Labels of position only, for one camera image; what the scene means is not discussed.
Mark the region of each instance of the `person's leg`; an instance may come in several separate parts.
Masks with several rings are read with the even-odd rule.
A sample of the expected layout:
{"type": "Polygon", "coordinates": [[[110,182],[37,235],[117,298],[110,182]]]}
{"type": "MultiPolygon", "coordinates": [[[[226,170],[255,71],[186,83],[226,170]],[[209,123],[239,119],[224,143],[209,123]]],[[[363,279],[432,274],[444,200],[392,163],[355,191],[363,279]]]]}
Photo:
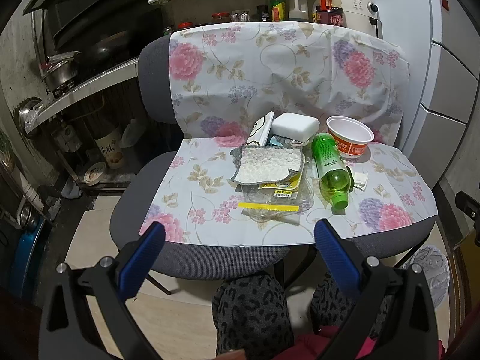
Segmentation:
{"type": "MultiPolygon", "coordinates": [[[[380,334],[382,325],[387,316],[390,297],[383,299],[375,324],[370,331],[370,338],[376,338],[380,334]]],[[[323,282],[318,285],[313,293],[310,305],[310,316],[314,332],[318,332],[320,326],[340,326],[347,318],[355,302],[345,297],[329,272],[325,274],[323,282]]]]}
{"type": "Polygon", "coordinates": [[[223,282],[212,311],[217,354],[243,348],[249,360],[270,360],[294,343],[285,293],[266,272],[223,282]]]}

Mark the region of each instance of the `refrigerator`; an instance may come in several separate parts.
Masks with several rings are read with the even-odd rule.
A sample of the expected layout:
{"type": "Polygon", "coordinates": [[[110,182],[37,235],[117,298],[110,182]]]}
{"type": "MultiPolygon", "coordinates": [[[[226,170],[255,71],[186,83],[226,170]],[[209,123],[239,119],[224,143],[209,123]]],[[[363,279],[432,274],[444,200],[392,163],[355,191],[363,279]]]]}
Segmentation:
{"type": "Polygon", "coordinates": [[[478,96],[480,36],[457,0],[375,0],[383,39],[410,64],[395,142],[430,188],[459,146],[478,96]]]}

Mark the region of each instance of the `tile floor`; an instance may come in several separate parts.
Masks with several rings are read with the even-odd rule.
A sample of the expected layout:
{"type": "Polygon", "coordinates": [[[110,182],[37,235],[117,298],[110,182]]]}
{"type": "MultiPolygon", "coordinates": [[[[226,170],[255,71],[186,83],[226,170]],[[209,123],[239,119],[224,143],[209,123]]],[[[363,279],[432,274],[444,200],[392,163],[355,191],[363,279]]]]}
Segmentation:
{"type": "MultiPolygon", "coordinates": [[[[66,262],[74,268],[92,266],[106,255],[115,256],[117,248],[110,238],[109,223],[118,197],[99,196],[93,210],[83,214],[68,251],[66,262]]],[[[442,238],[435,226],[429,243],[445,252],[442,238]]],[[[295,247],[285,261],[286,276],[295,268],[306,252],[305,246],[295,247]]],[[[386,259],[393,265],[401,256],[386,259]]],[[[320,257],[287,291],[290,319],[296,334],[309,332],[308,306],[317,283],[326,268],[320,257]]],[[[149,282],[145,282],[135,299],[127,307],[143,333],[165,360],[211,359],[215,355],[216,331],[212,321],[210,299],[219,281],[197,282],[181,280],[156,272],[151,273],[174,293],[165,295],[149,282]]],[[[110,353],[119,356],[94,298],[89,299],[95,323],[110,353]]],[[[448,343],[448,297],[436,310],[439,337],[448,343]]]]}

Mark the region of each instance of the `floral tablecloth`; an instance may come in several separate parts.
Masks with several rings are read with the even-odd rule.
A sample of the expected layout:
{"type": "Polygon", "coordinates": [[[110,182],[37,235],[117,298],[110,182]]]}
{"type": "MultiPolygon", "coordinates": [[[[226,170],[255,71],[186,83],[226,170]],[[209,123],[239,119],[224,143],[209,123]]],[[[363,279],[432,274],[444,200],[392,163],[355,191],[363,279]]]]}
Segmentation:
{"type": "Polygon", "coordinates": [[[393,145],[409,65],[382,39],[325,24],[226,23],[174,33],[170,91],[186,138],[247,137],[270,111],[367,124],[393,145]]]}
{"type": "Polygon", "coordinates": [[[372,142],[357,160],[346,160],[369,175],[364,192],[349,193],[344,212],[334,213],[321,195],[315,164],[303,176],[313,204],[295,213],[298,225],[254,221],[238,207],[243,194],[230,178],[235,166],[230,150],[238,137],[184,139],[152,201],[141,233],[153,221],[163,223],[166,240],[197,245],[259,246],[314,242],[314,224],[327,218],[342,238],[405,227],[437,214],[431,190],[399,149],[372,142]]]}

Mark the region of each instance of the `blue gripper pad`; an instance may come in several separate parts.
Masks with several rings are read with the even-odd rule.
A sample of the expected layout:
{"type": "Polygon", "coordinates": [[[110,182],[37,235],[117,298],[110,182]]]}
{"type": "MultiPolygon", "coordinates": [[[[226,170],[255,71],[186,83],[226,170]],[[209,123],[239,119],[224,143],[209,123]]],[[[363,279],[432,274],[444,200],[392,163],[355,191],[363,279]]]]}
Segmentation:
{"type": "Polygon", "coordinates": [[[117,260],[122,260],[118,257],[123,252],[131,256],[124,263],[120,261],[119,265],[121,270],[117,277],[117,293],[122,300],[137,295],[164,244],[165,228],[161,223],[153,222],[138,241],[129,242],[123,247],[117,260]]]}
{"type": "Polygon", "coordinates": [[[315,225],[315,246],[322,255],[333,279],[343,295],[358,299],[361,275],[341,245],[341,238],[326,219],[315,225]]]}

